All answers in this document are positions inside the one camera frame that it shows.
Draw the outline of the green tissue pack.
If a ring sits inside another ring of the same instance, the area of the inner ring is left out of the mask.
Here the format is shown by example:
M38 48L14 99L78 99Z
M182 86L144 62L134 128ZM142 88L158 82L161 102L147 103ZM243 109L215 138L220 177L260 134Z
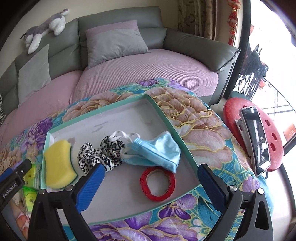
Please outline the green tissue pack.
M32 168L23 177L25 186L38 190L40 188L41 165L33 164Z
M30 187L23 187L23 202L25 209L28 213L31 213L34 207L34 202L37 197L37 190Z

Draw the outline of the yellow green sponge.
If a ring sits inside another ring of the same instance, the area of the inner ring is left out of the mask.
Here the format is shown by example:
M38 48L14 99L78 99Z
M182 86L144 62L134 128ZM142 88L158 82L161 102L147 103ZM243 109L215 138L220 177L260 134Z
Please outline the yellow green sponge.
M77 177L71 163L71 144L60 140L51 145L44 153L46 164L46 186L61 189Z

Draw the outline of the leopard spot white cushion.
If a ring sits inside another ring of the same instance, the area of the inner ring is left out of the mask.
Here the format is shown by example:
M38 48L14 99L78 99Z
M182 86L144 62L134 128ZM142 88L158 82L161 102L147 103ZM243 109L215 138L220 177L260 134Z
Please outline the leopard spot white cushion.
M3 107L3 97L0 94L0 126L4 123L6 120L6 114L4 112L4 107Z

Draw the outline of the teal edged white tray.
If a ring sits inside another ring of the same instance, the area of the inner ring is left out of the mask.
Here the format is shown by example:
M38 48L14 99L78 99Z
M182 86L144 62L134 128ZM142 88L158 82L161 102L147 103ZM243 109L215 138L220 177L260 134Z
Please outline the teal edged white tray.
M140 186L143 166L122 164L107 172L88 209L82 212L90 224L108 223L153 210L184 196L199 185L197 164L187 146L156 102L148 95L138 95L104 106L69 120L48 131L45 148L59 140L71 144L71 162L78 176L83 172L77 163L81 146L90 142L98 147L102 139L115 131L138 133L151 140L169 131L182 150L175 174L172 195L161 202L149 200Z

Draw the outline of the leopard print scrunchie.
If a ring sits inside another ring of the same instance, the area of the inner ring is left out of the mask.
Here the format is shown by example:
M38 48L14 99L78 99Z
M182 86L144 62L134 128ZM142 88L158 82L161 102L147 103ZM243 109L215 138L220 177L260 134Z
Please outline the leopard print scrunchie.
M109 172L122 164L120 151L124 147L124 142L119 138L113 140L109 136L101 141L99 148L94 148L91 143L85 143L81 146L77 155L79 167L84 174L88 174L99 163L104 166L106 172Z

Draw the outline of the smartphone on stand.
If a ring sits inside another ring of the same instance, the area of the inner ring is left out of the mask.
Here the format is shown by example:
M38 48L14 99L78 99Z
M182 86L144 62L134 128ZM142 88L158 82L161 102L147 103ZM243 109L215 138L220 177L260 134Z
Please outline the smartphone on stand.
M255 106L241 108L239 116L236 125L250 156L253 172L258 177L271 166L263 123Z

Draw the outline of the red tape roll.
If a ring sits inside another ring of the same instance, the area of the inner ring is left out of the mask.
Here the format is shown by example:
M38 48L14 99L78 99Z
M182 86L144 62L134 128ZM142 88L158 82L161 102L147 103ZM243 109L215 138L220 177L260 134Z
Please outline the red tape roll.
M142 173L139 182L144 195L155 202L168 199L176 186L174 173L161 167L147 168Z

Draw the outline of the floral blue tablecloth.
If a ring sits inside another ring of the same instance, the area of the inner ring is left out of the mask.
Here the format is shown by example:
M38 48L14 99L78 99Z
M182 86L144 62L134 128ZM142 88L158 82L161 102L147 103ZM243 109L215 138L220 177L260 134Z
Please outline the floral blue tablecloth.
M266 188L256 178L248 156L214 111L190 90L171 80L157 79L117 87L92 97L73 99L52 114L37 110L37 102L21 116L11 113L1 126L1 171L24 158L41 156L48 130L98 108L131 96L148 94L164 112L198 164L206 163L227 184L254 192ZM156 210L103 225L92 225L98 240L203 240L217 222L204 189L199 186Z

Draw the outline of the red plastic stool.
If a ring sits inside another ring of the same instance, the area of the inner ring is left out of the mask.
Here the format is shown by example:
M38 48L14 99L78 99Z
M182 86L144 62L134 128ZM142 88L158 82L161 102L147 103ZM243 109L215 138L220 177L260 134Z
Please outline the red plastic stool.
M233 97L226 101L223 109L224 123L229 128L231 133L234 135L234 137L241 145L243 150L246 152L247 149L245 143L243 141L243 138L241 137L239 128L237 127L235 121L240 119L239 111L241 110L241 108L250 106L256 105L247 99ZM281 166L283 158L283 145L280 138L280 134L271 118L258 106L256 106L256 108L262 120L264 131L267 137L267 142L269 145L271 166L268 168L268 171L275 171Z

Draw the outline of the light blue face mask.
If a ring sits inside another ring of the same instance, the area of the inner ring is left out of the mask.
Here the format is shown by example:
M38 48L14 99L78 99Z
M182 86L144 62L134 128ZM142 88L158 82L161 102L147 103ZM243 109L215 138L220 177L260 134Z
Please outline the light blue face mask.
M152 140L144 140L138 133L115 131L108 137L111 142L123 141L121 161L133 166L162 167L176 173L181 158L181 149L169 131L164 131Z

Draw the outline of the grey sofa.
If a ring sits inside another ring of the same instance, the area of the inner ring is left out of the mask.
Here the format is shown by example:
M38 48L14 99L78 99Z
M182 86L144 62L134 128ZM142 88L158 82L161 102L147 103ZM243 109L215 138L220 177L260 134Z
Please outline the grey sofa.
M40 47L49 44L49 73L52 79L75 70L89 70L86 30L119 22L136 20L142 38L151 50L169 50L191 57L218 75L213 94L201 99L217 103L225 91L239 49L227 44L165 28L157 6L114 9L76 18L59 35L44 36Z

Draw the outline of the black drying rack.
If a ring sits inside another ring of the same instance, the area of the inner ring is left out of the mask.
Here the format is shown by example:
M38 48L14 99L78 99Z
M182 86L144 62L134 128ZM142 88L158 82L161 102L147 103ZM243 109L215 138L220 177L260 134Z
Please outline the black drying rack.
M265 78L268 66L260 60L262 48L256 45L253 51L246 55L241 72L238 75L234 89L250 100L259 88L260 82Z

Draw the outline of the husky plush toy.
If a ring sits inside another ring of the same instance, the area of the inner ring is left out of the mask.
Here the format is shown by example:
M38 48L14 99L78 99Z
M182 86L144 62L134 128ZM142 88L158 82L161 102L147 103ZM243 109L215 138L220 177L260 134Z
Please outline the husky plush toy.
M43 36L53 32L55 36L60 35L66 27L65 17L69 14L69 9L63 9L61 12L50 16L39 26L29 28L22 36L28 54L34 53L41 42Z

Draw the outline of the grey pink cushion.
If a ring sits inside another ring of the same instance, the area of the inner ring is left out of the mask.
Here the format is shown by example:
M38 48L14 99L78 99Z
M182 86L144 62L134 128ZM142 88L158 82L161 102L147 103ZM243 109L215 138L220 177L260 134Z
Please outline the grey pink cushion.
M89 69L116 58L149 52L136 20L88 29L86 40Z

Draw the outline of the red hanging ornament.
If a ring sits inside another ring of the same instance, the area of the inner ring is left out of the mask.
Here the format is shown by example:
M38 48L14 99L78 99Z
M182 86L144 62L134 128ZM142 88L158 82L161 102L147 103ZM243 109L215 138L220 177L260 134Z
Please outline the red hanging ornament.
M229 7L231 8L231 12L227 21L227 24L230 27L230 30L229 30L230 37L228 40L228 44L233 46L235 35L236 35L236 29L238 25L238 10L240 9L241 3L239 0L227 0L227 2Z

